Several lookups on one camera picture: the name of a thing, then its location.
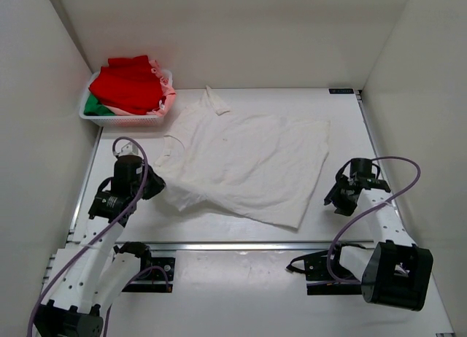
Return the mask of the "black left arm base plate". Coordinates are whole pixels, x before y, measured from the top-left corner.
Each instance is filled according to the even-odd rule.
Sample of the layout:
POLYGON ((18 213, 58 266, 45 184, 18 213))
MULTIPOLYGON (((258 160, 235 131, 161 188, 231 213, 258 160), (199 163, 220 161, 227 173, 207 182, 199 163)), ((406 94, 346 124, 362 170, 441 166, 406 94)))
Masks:
POLYGON ((137 276, 123 289, 124 293, 172 293, 176 266, 175 252, 148 247, 140 260, 137 276))

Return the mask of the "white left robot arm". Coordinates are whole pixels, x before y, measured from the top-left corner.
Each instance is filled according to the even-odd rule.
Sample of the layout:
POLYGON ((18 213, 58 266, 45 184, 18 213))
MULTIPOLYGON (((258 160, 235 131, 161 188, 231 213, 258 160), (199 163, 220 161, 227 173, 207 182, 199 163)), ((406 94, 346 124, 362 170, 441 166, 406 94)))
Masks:
POLYGON ((148 275, 153 259, 143 243, 129 242, 106 262, 139 200, 149 200, 165 188, 147 157, 120 155, 112 177, 98 187, 89 208, 90 236, 58 273, 35 303, 27 334, 41 336, 100 336, 103 313, 124 287, 148 275))

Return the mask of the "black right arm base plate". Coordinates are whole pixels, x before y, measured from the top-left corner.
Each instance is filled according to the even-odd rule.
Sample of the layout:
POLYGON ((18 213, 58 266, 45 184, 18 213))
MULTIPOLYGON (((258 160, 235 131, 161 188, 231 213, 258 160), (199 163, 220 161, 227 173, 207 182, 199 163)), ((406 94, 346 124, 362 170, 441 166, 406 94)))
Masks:
POLYGON ((306 280, 308 296, 361 295, 360 285, 337 282, 327 269, 328 250, 321 250, 293 258, 285 270, 301 274, 306 280))

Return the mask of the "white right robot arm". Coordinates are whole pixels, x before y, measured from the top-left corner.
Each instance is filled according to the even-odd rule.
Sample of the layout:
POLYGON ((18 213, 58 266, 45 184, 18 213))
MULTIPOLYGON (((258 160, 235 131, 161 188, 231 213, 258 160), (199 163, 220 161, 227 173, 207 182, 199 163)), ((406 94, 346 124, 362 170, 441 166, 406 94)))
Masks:
POLYGON ((395 200, 418 182, 420 166, 414 161, 415 178, 393 193, 380 179, 377 158, 352 158, 337 172, 335 184, 324 198, 335 213, 350 221, 335 235, 326 256, 326 269, 334 283, 356 285, 367 303, 421 311, 433 267, 429 249, 419 247, 400 220, 388 215, 395 200), (356 222, 367 218, 375 248, 341 242, 356 222))

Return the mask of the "white t shirt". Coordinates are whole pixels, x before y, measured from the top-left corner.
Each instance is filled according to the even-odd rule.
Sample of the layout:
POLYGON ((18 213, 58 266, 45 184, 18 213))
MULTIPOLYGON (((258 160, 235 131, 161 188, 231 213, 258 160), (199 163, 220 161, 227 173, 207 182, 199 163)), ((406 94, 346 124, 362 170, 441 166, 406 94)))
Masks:
POLYGON ((300 226, 328 156, 331 124, 236 113, 211 88, 164 135, 154 163, 180 211, 212 204, 240 217, 300 226))

